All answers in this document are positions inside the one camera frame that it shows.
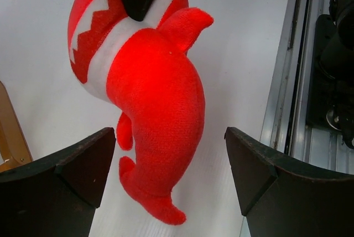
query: stuffed animal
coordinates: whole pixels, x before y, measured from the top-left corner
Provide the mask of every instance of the stuffed animal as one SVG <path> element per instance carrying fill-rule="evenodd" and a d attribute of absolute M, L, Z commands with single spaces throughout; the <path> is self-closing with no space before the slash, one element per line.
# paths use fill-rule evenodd
<path fill-rule="evenodd" d="M 186 220 L 171 192 L 204 129 L 204 91 L 186 52 L 212 23 L 188 0 L 154 0 L 142 22 L 127 16 L 122 0 L 74 0 L 69 17 L 75 76 L 90 94 L 122 110 L 119 146 L 127 151 L 135 144 L 136 161 L 119 160 L 121 184 L 167 224 Z"/>

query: red dolphin plush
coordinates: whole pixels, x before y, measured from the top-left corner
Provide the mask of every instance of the red dolphin plush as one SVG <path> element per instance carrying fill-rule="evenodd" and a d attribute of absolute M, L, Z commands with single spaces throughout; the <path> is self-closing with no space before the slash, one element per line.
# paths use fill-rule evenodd
<path fill-rule="evenodd" d="M 182 224 L 171 191 L 204 129 L 201 80 L 187 50 L 213 19 L 188 0 L 154 0 L 144 21 L 121 0 L 74 0 L 68 23 L 71 67 L 92 95 L 122 110 L 117 140 L 135 142 L 136 162 L 119 161 L 124 190 L 155 218 Z"/>

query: red fin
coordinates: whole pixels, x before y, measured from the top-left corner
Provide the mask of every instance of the red fin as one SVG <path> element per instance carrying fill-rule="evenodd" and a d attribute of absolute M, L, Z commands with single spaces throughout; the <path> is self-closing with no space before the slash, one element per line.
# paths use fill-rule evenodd
<path fill-rule="evenodd" d="M 169 17 L 158 31 L 177 47 L 186 52 L 197 40 L 203 29 L 214 22 L 213 18 L 198 8 L 184 8 Z"/>

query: white table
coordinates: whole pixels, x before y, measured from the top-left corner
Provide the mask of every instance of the white table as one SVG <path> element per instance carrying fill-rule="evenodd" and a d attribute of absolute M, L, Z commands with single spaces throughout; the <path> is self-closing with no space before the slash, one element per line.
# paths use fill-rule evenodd
<path fill-rule="evenodd" d="M 89 95 L 71 72 L 66 28 L 73 0 L 0 0 L 0 80 L 34 159 L 115 127 L 120 110 Z M 287 0 L 190 0 L 215 19 L 189 57 L 206 95 L 206 126 L 173 192 L 182 226 L 148 215 L 122 189 L 116 147 L 91 237 L 234 237 L 242 216 L 223 135 L 236 126 L 259 138 Z"/>

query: plush toy head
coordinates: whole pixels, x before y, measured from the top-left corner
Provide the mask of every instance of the plush toy head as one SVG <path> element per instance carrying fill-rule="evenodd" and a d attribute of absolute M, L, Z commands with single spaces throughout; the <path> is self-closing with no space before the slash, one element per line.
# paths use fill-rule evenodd
<path fill-rule="evenodd" d="M 118 144 L 136 162 L 119 161 L 126 192 L 151 215 L 182 224 L 172 204 L 177 184 L 200 142 L 205 100 L 186 56 L 213 19 L 188 0 L 154 0 L 144 21 L 127 16 L 121 0 L 75 0 L 69 18 L 71 66 L 83 87 L 122 110 Z"/>

